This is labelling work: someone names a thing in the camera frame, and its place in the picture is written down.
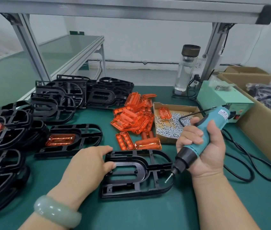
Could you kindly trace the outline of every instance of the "jade bangle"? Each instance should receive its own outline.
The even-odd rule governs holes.
[[[34,203],[34,211],[44,218],[66,228],[75,228],[81,220],[79,212],[71,210],[68,206],[43,195]]]

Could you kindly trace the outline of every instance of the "white label on screwdriver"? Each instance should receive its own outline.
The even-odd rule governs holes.
[[[227,120],[229,117],[228,113],[224,110],[220,110],[218,113],[223,116],[225,120]]]

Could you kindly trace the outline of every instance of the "workbench table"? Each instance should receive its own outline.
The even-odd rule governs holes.
[[[171,98],[172,87],[168,86],[135,86],[134,91],[141,94],[155,93],[158,97],[154,98],[154,101],[164,104],[196,105],[193,101]],[[119,150],[115,139],[115,134],[118,131],[110,125],[112,119],[113,113],[110,110],[89,108],[79,110],[70,123],[100,125],[104,134],[101,145],[110,145],[114,150]],[[248,152],[267,159],[235,124],[227,124],[225,129]],[[131,138],[135,141],[140,139],[140,136],[131,134]],[[176,155],[174,145],[163,145],[162,150],[174,160]],[[227,152],[237,155],[249,163],[248,159],[237,153],[229,143],[227,143]],[[21,196],[0,212],[0,229],[17,229],[33,212],[33,204],[36,199],[46,194],[60,181],[69,161],[70,159],[36,161],[32,156],[29,156],[27,164],[32,170],[30,180]],[[247,169],[236,160],[226,157],[225,164],[237,174],[244,177],[249,176]],[[270,170],[262,163],[258,163],[258,167],[263,173],[271,176]],[[227,171],[225,171],[225,175],[259,227],[270,230],[271,182],[264,180],[257,173],[255,180],[250,184],[242,183]],[[87,197],[79,211],[82,213],[82,220],[76,229],[199,229],[196,199],[187,172],[177,177],[172,189],[160,197],[104,201],[100,200],[98,190],[96,190]]]
[[[71,75],[104,42],[103,36],[64,35],[42,43],[40,51],[50,77]],[[26,95],[40,80],[24,51],[0,58],[0,106]]]

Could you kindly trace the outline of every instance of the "left hand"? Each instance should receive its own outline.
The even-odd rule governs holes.
[[[47,196],[77,210],[104,176],[116,165],[104,162],[103,155],[113,150],[110,146],[89,147],[80,150],[70,161],[60,183]]]

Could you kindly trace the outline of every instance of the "screwdriver power cord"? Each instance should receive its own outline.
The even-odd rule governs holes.
[[[216,108],[216,107],[212,107],[212,108],[209,108],[209,109],[206,109],[206,110],[202,110],[202,111],[195,112],[195,113],[192,113],[192,114],[189,114],[189,115],[186,115],[186,116],[182,116],[182,117],[179,118],[179,123],[180,123],[183,127],[185,127],[185,125],[181,122],[181,119],[186,118],[186,117],[191,116],[191,115],[195,115],[195,114],[199,114],[199,113],[202,113],[202,112],[206,112],[206,111],[212,110],[212,109],[214,109],[214,108]],[[256,164],[255,164],[255,162],[254,162],[253,159],[256,159],[256,160],[258,160],[258,161],[261,161],[261,162],[263,162],[264,164],[266,164],[268,167],[271,168],[271,164],[270,164],[270,163],[268,163],[267,161],[263,160],[262,158],[259,158],[259,157],[255,156],[255,155],[250,154],[249,152],[247,152],[247,151],[246,151],[239,143],[237,143],[237,142],[234,141],[232,135],[231,135],[227,130],[222,129],[222,135],[223,135],[223,137],[224,137],[227,141],[233,143],[233,144],[237,147],[237,149],[239,149],[240,152],[242,152],[243,154],[245,154],[245,155],[248,156],[248,158],[249,158],[249,160],[250,160],[250,162],[251,162],[252,167],[254,168],[254,170],[255,170],[262,178],[264,178],[265,180],[271,182],[271,178],[267,177],[266,175],[264,175],[262,172],[259,171],[259,169],[257,168],[257,166],[256,166]],[[234,156],[234,155],[232,155],[232,154],[230,154],[230,153],[227,153],[227,152],[226,152],[225,154],[226,154],[226,156],[229,156],[229,157],[231,157],[231,158],[237,160],[237,161],[240,162],[241,164],[243,164],[243,165],[248,169],[248,171],[249,171],[249,173],[250,173],[250,178],[243,178],[243,177],[237,175],[236,173],[234,173],[232,170],[230,170],[226,165],[224,165],[224,168],[225,168],[229,173],[231,173],[231,174],[232,174],[233,176],[235,176],[236,178],[238,178],[238,179],[240,179],[240,180],[242,180],[242,181],[244,181],[244,182],[247,182],[247,183],[250,183],[250,182],[252,182],[252,181],[255,179],[255,172],[253,171],[253,169],[252,169],[245,161],[241,160],[240,158],[238,158],[238,157],[236,157],[236,156]]]

